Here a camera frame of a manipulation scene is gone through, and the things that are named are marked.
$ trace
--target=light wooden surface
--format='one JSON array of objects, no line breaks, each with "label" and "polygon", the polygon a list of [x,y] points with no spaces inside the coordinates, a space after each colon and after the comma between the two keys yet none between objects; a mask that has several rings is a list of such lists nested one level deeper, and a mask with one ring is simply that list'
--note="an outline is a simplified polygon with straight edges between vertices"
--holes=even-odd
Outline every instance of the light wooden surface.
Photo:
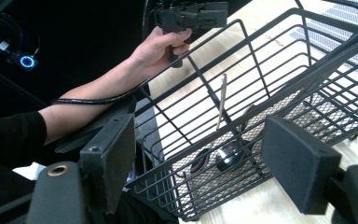
[{"label": "light wooden surface", "polygon": [[[319,1],[305,0],[302,1],[305,8],[311,9],[315,12],[324,12],[330,8],[331,4],[321,4]],[[229,21],[235,19],[241,19],[247,27],[250,34],[261,26],[267,24],[270,20],[274,19],[278,15],[281,15],[289,7],[295,7],[293,0],[254,0],[240,11],[235,13],[229,18]],[[203,38],[197,40],[193,45],[197,45]],[[200,55],[194,56],[195,60],[206,60],[208,57],[213,57],[219,51],[224,50],[227,46],[230,46],[235,42],[235,38],[232,36],[222,37],[216,41],[215,48],[207,48],[200,50]],[[283,42],[276,41],[275,48],[284,46]],[[190,68],[188,61],[185,61],[185,69],[182,69],[178,74],[175,70],[167,71],[169,78],[157,78],[150,83],[152,95],[158,96],[170,86],[183,80],[186,76],[194,72]],[[193,90],[194,87],[187,86],[182,88],[176,93],[176,96],[167,99],[170,104],[187,92]],[[343,155],[341,161],[341,167],[346,169],[351,164],[358,164],[358,138],[353,141],[345,140],[334,146],[338,152]],[[305,216],[298,212],[290,198],[283,191],[276,179],[272,178],[269,181],[251,189],[241,196],[224,203],[214,210],[204,214],[200,221],[194,222],[197,224],[240,224],[240,223],[331,223],[331,216],[333,213],[333,207],[328,206],[325,216]]]}]

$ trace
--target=black sleeve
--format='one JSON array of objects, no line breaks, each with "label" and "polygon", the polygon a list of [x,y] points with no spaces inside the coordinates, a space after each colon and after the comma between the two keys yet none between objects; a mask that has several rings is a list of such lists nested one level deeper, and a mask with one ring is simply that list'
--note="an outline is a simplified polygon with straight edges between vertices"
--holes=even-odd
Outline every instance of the black sleeve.
[{"label": "black sleeve", "polygon": [[0,119],[0,164],[7,168],[30,165],[45,144],[46,123],[38,112]]}]

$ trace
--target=metal wire basket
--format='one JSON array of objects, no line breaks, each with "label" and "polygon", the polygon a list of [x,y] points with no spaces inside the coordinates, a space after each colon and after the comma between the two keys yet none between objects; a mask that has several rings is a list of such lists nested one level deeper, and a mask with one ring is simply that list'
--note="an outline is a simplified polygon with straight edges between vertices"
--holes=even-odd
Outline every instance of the metal wire basket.
[{"label": "metal wire basket", "polygon": [[[260,158],[266,115],[329,145],[358,134],[358,24],[297,3],[251,35],[233,21],[194,47],[182,68],[144,83],[135,112],[144,166],[127,186],[138,197],[189,221],[268,180]],[[211,44],[221,50],[206,54]],[[173,69],[186,76],[149,96],[147,86]]]}]

